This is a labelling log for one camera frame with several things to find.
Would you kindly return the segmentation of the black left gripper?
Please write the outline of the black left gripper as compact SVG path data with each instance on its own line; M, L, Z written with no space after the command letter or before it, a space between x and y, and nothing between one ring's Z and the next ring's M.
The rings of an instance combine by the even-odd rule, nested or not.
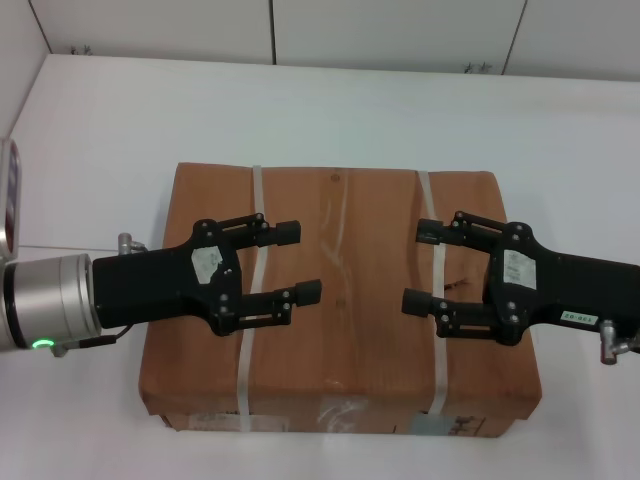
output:
M203 219L191 237L166 249L93 262L100 325L125 327L182 316L203 319L218 336L239 329L241 269L235 249L297 244L297 220L270 225L263 213Z

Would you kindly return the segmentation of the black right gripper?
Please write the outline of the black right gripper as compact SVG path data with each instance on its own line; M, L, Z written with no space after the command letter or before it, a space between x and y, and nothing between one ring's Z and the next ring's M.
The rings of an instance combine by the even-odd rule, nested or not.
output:
M449 225L420 219L416 241L491 250L487 301L497 317L491 333L502 345L519 343L539 324L597 332L609 320L619 337L639 331L637 265L555 252L524 223L463 211Z

